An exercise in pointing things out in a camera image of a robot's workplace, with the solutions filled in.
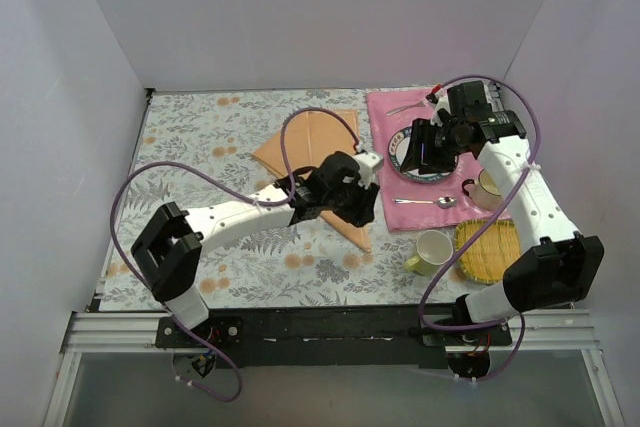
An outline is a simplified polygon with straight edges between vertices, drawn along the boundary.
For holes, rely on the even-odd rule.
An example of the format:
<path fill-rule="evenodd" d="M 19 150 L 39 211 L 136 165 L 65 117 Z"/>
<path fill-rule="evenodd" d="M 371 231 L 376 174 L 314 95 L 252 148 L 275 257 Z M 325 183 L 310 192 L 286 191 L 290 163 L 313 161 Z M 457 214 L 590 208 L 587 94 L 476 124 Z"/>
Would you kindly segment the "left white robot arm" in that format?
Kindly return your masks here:
<path fill-rule="evenodd" d="M 383 157 L 375 152 L 337 151 L 320 166 L 297 169 L 247 199 L 191 209 L 164 204 L 133 243 L 131 254 L 154 299 L 176 318 L 180 337 L 190 346 L 203 346 L 212 337 L 213 324 L 195 285 L 201 255 L 324 212 L 364 227 L 374 220 L 379 192 L 374 179 L 382 165 Z"/>

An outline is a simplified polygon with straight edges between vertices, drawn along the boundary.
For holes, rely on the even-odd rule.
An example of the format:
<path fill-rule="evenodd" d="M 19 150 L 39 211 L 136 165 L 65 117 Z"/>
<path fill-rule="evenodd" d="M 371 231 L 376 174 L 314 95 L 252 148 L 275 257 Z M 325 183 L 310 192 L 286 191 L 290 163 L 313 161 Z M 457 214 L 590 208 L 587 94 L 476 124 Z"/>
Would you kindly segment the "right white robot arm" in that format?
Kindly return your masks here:
<path fill-rule="evenodd" d="M 449 172 L 460 155 L 472 154 L 502 198 L 491 218 L 508 213 L 516 227 L 522 254 L 501 281 L 458 298 L 450 324 L 421 321 L 430 330 L 454 332 L 469 345 L 510 317 L 584 299 L 604 256 L 600 239 L 583 235 L 547 186 L 535 162 L 541 135 L 529 139 L 515 112 L 493 109 L 485 95 L 487 80 L 463 75 L 434 87 L 426 97 L 434 112 L 412 122 L 400 167 Z"/>

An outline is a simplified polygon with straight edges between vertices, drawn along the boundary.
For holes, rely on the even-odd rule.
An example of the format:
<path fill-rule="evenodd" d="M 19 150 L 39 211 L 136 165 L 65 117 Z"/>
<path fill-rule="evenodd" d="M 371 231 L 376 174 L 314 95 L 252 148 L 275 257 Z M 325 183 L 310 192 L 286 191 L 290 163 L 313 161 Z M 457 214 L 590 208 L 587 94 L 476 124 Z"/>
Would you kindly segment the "orange satin napkin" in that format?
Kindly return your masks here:
<path fill-rule="evenodd" d="M 340 121 L 316 111 L 297 115 L 288 124 L 285 134 L 287 156 L 293 170 L 305 166 L 319 167 L 327 156 L 336 151 L 353 154 L 355 144 L 353 136 Z M 252 157 L 276 178 L 286 176 L 279 132 L 254 151 Z M 323 212 L 320 217 L 355 246 L 371 252 L 367 227 L 354 227 L 331 212 Z"/>

